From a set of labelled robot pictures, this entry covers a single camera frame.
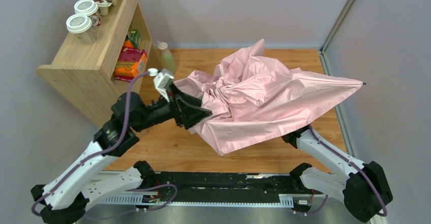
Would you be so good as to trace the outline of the pink folding umbrella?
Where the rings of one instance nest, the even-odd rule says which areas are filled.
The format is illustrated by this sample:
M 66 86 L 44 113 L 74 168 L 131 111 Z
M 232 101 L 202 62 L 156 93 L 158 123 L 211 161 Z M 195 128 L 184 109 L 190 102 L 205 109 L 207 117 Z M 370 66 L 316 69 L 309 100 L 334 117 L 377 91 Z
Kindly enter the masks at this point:
M 300 129 L 363 86 L 355 79 L 289 69 L 264 50 L 260 40 L 223 58 L 212 74 L 195 70 L 175 81 L 212 112 L 191 133 L 221 156 Z

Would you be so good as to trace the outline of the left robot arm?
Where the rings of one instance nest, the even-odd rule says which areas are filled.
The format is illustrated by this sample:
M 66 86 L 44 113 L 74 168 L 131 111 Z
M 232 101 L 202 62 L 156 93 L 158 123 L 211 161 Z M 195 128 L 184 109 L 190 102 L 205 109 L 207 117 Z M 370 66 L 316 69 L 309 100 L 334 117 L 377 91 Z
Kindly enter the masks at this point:
M 138 142 L 138 132 L 170 119 L 177 126 L 190 129 L 212 114 L 202 107 L 201 99 L 182 92 L 174 84 L 169 84 L 166 94 L 149 105 L 143 103 L 138 93 L 128 91 L 111 109 L 111 118 L 81 156 L 50 184 L 31 189 L 35 204 L 43 205 L 35 215 L 44 223 L 75 223 L 105 198 L 126 190 L 150 189 L 155 173 L 145 161 L 98 183 L 91 180 Z

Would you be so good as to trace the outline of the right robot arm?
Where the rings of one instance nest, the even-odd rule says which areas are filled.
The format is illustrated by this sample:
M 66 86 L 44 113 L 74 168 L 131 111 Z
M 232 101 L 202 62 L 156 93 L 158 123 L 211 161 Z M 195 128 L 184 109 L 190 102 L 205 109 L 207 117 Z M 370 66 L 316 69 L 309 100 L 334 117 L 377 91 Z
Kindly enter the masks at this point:
M 311 125 L 286 134 L 282 139 L 331 170 L 326 173 L 302 163 L 290 172 L 299 186 L 339 200 L 361 222 L 368 222 L 376 215 L 387 216 L 386 206 L 393 201 L 393 195 L 380 164 L 365 163 L 343 152 Z

